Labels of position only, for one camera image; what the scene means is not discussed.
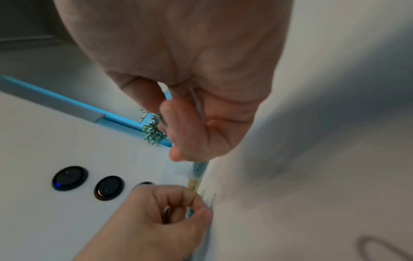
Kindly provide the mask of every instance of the small plant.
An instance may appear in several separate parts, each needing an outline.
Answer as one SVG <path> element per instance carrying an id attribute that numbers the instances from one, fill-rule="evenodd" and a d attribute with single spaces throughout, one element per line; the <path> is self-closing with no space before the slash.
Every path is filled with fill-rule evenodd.
<path id="1" fill-rule="evenodd" d="M 162 120 L 162 115 L 157 114 L 160 120 Z M 148 141 L 148 143 L 157 144 L 159 145 L 164 139 L 166 139 L 168 136 L 158 130 L 158 120 L 156 119 L 155 115 L 151 115 L 149 117 L 149 121 L 146 125 L 143 126 L 142 132 L 146 133 L 147 136 L 145 140 Z"/>

